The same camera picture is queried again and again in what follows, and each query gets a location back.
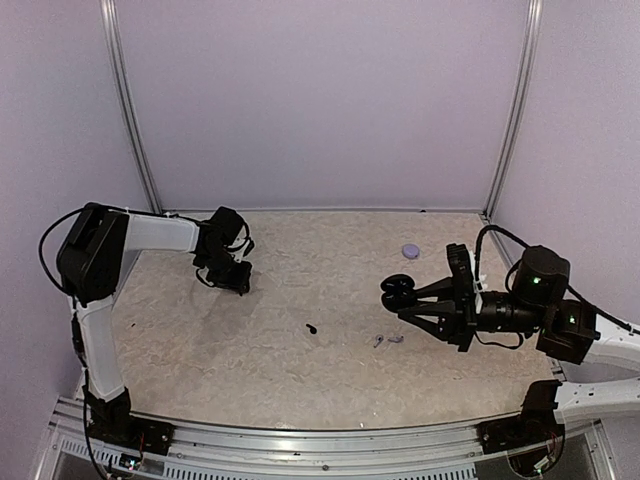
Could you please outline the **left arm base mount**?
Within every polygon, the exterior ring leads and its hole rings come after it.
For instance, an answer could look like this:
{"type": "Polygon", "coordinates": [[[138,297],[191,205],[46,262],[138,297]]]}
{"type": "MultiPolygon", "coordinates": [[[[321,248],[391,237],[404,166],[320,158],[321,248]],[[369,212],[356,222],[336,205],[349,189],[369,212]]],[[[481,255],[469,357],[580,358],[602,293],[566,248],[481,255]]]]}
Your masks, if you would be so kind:
{"type": "Polygon", "coordinates": [[[83,393],[91,414],[88,425],[90,438],[139,453],[168,454],[175,426],[133,415],[127,388],[109,401],[97,398],[86,386],[83,393]]]}

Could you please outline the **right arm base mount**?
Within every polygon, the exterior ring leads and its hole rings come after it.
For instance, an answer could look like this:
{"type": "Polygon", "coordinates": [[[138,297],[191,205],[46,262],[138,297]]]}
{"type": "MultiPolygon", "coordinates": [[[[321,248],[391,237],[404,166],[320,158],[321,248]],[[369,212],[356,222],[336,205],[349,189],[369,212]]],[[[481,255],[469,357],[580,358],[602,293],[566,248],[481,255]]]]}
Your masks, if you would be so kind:
{"type": "Polygon", "coordinates": [[[483,421],[476,427],[485,455],[522,448],[552,440],[565,434],[565,427],[555,417],[555,395],[559,380],[532,383],[519,413],[497,420],[483,421]]]}

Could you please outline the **black earbud charging case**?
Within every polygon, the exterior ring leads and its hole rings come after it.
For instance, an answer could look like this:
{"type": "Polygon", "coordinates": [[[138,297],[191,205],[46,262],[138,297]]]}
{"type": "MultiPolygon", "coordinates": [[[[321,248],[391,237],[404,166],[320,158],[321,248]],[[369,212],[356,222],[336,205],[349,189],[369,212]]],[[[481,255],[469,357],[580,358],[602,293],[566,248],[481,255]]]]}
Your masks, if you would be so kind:
{"type": "Polygon", "coordinates": [[[382,305],[392,313],[414,306],[418,300],[414,287],[415,281],[406,274],[387,277],[380,284],[382,305]]]}

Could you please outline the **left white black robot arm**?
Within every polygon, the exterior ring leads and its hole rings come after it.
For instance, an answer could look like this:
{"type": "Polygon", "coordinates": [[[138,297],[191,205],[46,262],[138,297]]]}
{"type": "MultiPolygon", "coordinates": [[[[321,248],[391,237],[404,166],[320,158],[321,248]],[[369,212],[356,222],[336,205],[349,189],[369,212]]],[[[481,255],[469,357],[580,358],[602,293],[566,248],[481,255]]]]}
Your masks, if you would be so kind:
{"type": "Polygon", "coordinates": [[[77,214],[57,254],[61,287],[70,299],[74,348],[88,377],[84,397],[94,422],[121,445],[140,434],[118,365],[112,311],[123,259],[130,251],[192,255],[197,279],[245,295],[255,247],[235,210],[220,207],[206,220],[136,212],[89,203],[77,214]]]}

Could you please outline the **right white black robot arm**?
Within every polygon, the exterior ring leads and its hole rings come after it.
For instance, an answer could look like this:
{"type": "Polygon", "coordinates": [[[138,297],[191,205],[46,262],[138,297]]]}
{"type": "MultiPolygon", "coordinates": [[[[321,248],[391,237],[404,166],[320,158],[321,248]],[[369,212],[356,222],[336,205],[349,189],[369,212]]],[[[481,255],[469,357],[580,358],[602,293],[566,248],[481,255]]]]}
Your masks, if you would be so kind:
{"type": "Polygon", "coordinates": [[[480,333],[513,333],[560,362],[639,370],[639,328],[608,319],[578,297],[567,299],[569,262],[543,246],[528,247],[511,287],[488,291],[479,262],[463,244],[447,247],[450,276],[418,288],[404,274],[381,284],[383,306],[461,352],[480,333]]]}

